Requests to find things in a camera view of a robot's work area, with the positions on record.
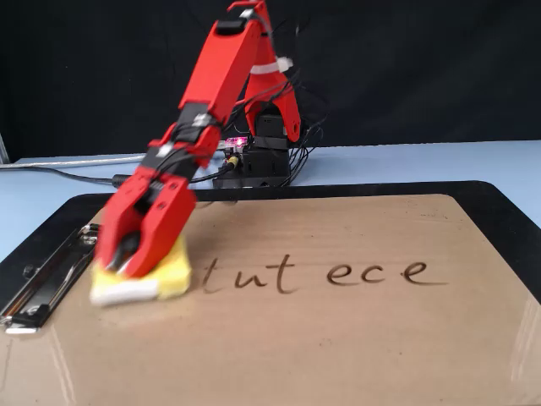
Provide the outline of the red gripper body with servo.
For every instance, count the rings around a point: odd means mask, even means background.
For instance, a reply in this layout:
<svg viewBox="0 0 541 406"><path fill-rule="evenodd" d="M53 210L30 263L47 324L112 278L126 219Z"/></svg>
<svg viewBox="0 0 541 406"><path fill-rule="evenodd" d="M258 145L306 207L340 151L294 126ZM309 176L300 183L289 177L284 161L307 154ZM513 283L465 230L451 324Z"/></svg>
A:
<svg viewBox="0 0 541 406"><path fill-rule="evenodd" d="M137 167L126 180L136 211L165 210L189 205L189 181L168 172Z"/></svg>

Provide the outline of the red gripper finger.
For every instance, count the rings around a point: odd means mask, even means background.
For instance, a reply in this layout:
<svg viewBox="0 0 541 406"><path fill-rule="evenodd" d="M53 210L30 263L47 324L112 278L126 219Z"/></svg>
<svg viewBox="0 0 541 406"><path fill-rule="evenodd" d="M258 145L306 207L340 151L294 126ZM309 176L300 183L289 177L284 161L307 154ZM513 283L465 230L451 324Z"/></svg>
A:
<svg viewBox="0 0 541 406"><path fill-rule="evenodd" d="M139 248L126 265L128 277L147 275L168 254L195 208L187 179L168 179L145 214Z"/></svg>
<svg viewBox="0 0 541 406"><path fill-rule="evenodd" d="M145 179L127 179L105 204L101 213L101 226L96 245L96 262L107 268L122 238L140 230L143 212L136 203L146 191Z"/></svg>

